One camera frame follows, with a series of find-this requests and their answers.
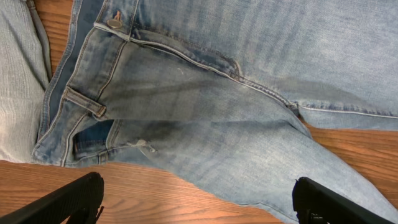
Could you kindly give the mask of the folded light blue jeans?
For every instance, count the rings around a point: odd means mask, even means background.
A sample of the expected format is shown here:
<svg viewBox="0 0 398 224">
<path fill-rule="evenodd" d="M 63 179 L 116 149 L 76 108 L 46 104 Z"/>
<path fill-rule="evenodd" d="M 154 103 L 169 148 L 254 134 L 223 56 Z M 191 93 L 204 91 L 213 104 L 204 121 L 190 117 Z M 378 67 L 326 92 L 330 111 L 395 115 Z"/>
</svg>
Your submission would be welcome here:
<svg viewBox="0 0 398 224">
<path fill-rule="evenodd" d="M 33 1 L 1 0 L 1 159 L 35 163 L 50 46 Z"/>
</svg>

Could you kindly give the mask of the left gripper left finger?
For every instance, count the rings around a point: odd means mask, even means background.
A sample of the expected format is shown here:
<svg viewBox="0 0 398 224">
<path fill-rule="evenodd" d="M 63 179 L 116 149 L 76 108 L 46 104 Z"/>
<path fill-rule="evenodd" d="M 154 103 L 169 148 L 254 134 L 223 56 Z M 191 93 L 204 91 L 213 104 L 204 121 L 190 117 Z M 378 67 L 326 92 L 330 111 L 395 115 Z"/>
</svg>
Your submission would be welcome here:
<svg viewBox="0 0 398 224">
<path fill-rule="evenodd" d="M 1 223 L 96 224 L 104 207 L 104 180 L 90 172 L 46 196 L 1 217 Z"/>
</svg>

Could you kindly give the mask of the blue denim jeans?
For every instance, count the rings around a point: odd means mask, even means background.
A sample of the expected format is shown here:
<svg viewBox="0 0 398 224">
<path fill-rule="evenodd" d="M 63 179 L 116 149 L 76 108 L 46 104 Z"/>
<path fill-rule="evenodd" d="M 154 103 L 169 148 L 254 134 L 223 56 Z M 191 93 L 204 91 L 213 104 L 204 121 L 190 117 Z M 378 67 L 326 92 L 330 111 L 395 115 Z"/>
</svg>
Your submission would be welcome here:
<svg viewBox="0 0 398 224">
<path fill-rule="evenodd" d="M 309 177 L 396 222 L 308 126 L 397 129 L 396 1 L 75 1 L 32 156 L 158 167 L 287 223 Z"/>
</svg>

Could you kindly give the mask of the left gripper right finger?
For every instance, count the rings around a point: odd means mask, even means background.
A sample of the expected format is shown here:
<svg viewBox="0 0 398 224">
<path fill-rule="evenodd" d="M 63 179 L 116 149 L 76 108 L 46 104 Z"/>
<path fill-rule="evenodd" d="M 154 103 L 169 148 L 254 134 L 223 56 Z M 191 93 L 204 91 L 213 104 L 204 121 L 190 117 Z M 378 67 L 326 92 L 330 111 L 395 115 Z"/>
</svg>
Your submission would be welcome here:
<svg viewBox="0 0 398 224">
<path fill-rule="evenodd" d="M 392 224 L 308 177 L 296 181 L 292 201 L 300 224 Z"/>
</svg>

